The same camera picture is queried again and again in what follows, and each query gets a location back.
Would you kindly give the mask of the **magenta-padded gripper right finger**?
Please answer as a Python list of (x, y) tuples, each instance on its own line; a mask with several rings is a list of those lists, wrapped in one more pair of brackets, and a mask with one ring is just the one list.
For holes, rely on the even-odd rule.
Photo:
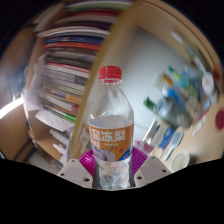
[(167, 175), (169, 169), (156, 157), (134, 148), (130, 161), (130, 185), (143, 187)]

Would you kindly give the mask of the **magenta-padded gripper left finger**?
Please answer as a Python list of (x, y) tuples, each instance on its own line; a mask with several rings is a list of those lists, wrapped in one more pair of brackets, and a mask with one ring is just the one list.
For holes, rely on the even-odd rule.
[(92, 188), (96, 164), (91, 150), (79, 159), (70, 159), (58, 176), (84, 188)]

